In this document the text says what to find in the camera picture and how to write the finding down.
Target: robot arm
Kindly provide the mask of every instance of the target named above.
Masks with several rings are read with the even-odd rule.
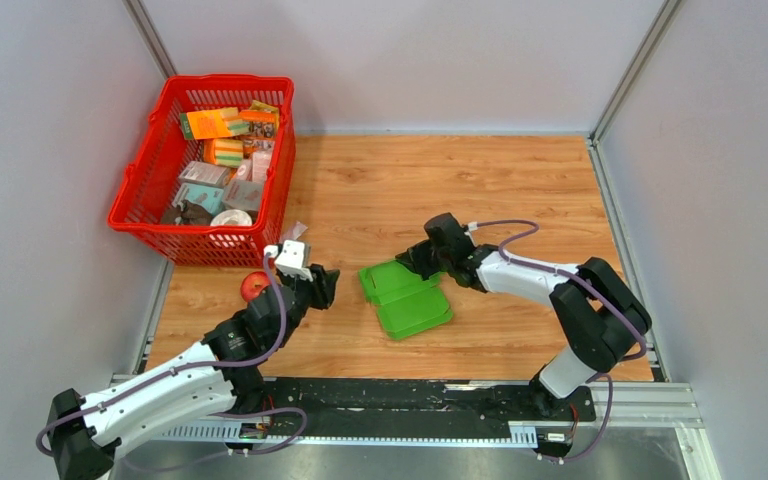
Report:
[[[190,420],[258,411],[263,377],[257,365],[287,342],[308,308],[331,306],[340,273],[310,265],[301,242],[288,240],[265,253],[275,258],[278,292],[267,287],[204,339],[128,382],[83,397],[69,389],[52,399],[50,425],[75,416],[47,432],[61,480],[96,478],[134,448]]]
[[[636,343],[609,308],[590,304],[592,295],[573,277],[593,287],[640,335],[651,327],[646,309],[604,260],[554,264],[503,255],[495,245],[476,246],[469,230],[449,213],[434,217],[425,224],[428,240],[397,255],[396,260],[424,279],[445,271],[462,287],[509,293],[555,310],[569,345],[532,379],[531,400],[544,416],[565,405],[579,385],[608,373]]]

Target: apple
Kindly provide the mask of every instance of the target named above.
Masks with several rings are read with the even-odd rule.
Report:
[[[252,272],[243,279],[243,284],[240,285],[240,295],[246,302],[251,302],[268,286],[269,277],[266,276],[265,272]]]

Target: green plastic lid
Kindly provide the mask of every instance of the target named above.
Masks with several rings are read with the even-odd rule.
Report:
[[[378,320],[394,340],[415,335],[452,319],[443,291],[428,288],[378,307]]]
[[[378,305],[378,320],[387,335],[400,340],[451,320],[453,313],[437,287],[441,274],[428,280],[395,260],[358,272],[367,301]]]
[[[439,273],[422,280],[395,260],[361,269],[358,276],[366,300],[374,305],[384,305],[440,283]]]

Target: wooden floor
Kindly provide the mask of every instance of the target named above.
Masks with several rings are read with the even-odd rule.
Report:
[[[580,137],[325,136],[298,138],[285,224],[301,221],[312,260],[339,268],[337,300],[311,310],[270,376],[529,379],[565,345],[552,310],[482,294],[445,278],[449,323],[396,342],[365,303],[357,271],[425,238],[423,224],[450,211],[463,223],[528,218],[537,235],[512,250],[552,262],[603,257],[620,264]],[[475,232],[498,243],[516,228]],[[244,308],[248,270],[176,268],[149,358],[168,360]],[[618,365],[616,380],[651,381],[646,359]]]

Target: gray partition wall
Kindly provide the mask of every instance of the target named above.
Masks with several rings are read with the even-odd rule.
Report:
[[[768,478],[768,2],[684,2],[601,152],[669,375]]]
[[[589,132],[661,0],[143,0],[178,73],[286,75],[300,131]]]
[[[0,1],[0,479],[51,397],[133,368],[162,259],[107,211],[163,85],[118,1]]]

